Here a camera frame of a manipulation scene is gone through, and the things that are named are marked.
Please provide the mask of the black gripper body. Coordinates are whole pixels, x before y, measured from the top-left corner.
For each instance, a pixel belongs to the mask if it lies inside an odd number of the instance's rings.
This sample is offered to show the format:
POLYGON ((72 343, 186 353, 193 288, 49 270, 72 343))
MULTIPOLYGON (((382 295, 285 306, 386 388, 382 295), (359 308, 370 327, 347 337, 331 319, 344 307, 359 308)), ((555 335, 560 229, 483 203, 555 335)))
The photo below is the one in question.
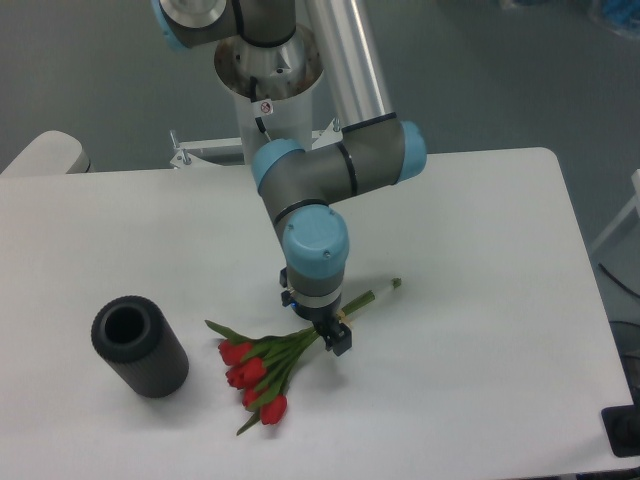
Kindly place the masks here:
POLYGON ((310 321, 317 330, 317 323, 324 319, 337 319, 342 296, 344 268, 326 278, 312 278, 295 269, 283 268, 279 283, 283 288, 281 303, 291 306, 294 312, 310 321))

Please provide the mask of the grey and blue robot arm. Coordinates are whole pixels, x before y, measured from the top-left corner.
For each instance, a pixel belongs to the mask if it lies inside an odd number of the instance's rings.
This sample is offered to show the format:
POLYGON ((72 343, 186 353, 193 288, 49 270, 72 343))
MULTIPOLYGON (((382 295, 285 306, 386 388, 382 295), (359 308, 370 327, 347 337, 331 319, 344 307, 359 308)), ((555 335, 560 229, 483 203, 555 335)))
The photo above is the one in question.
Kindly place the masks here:
POLYGON ((349 253, 335 203, 419 175, 426 145, 398 119, 365 5, 310 1, 156 1, 168 44, 214 44, 214 69, 236 101, 245 162, 286 265, 282 301, 326 348, 352 345, 339 320, 349 253))

